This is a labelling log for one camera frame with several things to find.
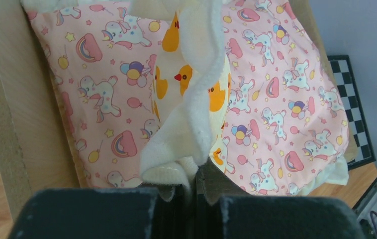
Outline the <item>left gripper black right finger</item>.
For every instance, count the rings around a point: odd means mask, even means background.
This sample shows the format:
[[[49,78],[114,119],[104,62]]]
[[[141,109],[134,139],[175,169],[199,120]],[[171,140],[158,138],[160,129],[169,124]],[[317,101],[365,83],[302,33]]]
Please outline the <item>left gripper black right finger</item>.
[[[355,213],[328,197],[252,196],[211,162],[196,174],[198,239],[363,239]]]

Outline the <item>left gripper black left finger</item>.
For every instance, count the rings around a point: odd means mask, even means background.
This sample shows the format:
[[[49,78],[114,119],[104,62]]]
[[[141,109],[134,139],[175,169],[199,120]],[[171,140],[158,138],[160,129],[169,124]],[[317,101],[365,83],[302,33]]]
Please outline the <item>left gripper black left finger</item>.
[[[47,189],[22,208],[11,239],[181,239],[176,187]]]

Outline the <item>pink unicorn drawstring bag blanket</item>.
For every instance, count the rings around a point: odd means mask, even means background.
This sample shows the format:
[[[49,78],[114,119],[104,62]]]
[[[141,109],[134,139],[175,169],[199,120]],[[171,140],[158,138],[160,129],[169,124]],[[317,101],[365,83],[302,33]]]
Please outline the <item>pink unicorn drawstring bag blanket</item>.
[[[159,130],[152,86],[169,24],[132,16],[130,3],[21,3],[93,188],[144,183],[140,153]],[[290,1],[227,0],[222,19],[230,93],[222,139],[207,162],[257,196],[308,195],[324,183],[346,185],[346,111]]]

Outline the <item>orange duck print pillow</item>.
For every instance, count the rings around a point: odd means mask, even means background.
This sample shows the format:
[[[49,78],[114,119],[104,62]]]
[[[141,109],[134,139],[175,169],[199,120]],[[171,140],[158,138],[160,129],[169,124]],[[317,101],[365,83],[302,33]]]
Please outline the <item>orange duck print pillow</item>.
[[[169,24],[152,86],[159,130],[140,153],[140,178],[180,185],[191,201],[198,168],[222,139],[230,93],[222,8],[225,0],[133,0],[132,16]]]

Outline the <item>wooden striped pet bed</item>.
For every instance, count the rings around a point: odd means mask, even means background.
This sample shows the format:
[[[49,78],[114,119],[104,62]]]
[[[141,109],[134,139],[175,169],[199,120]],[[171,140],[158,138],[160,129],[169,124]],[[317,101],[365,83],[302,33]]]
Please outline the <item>wooden striped pet bed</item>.
[[[289,1],[301,24],[314,21],[308,1]],[[37,190],[90,187],[55,77],[21,3],[22,0],[0,0],[0,152],[4,153],[0,171],[14,217],[25,196]],[[326,54],[317,49],[335,85]],[[350,128],[349,131],[347,163],[358,151]],[[180,185],[142,183],[137,187],[143,186],[176,187],[183,196],[183,205],[191,204],[192,199],[185,200]]]

